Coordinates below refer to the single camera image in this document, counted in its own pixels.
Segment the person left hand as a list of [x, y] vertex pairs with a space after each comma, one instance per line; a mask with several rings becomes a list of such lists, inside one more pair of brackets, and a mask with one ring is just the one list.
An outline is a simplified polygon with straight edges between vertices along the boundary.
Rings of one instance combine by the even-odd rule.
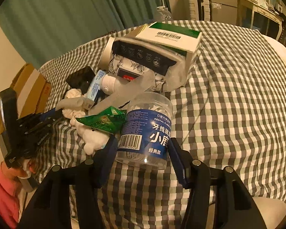
[[36, 173], [35, 160], [25, 160], [22, 166], [15, 168], [8, 168], [6, 163], [2, 161], [1, 170], [4, 176], [11, 180], [16, 179], [17, 177], [26, 178], [30, 174]]

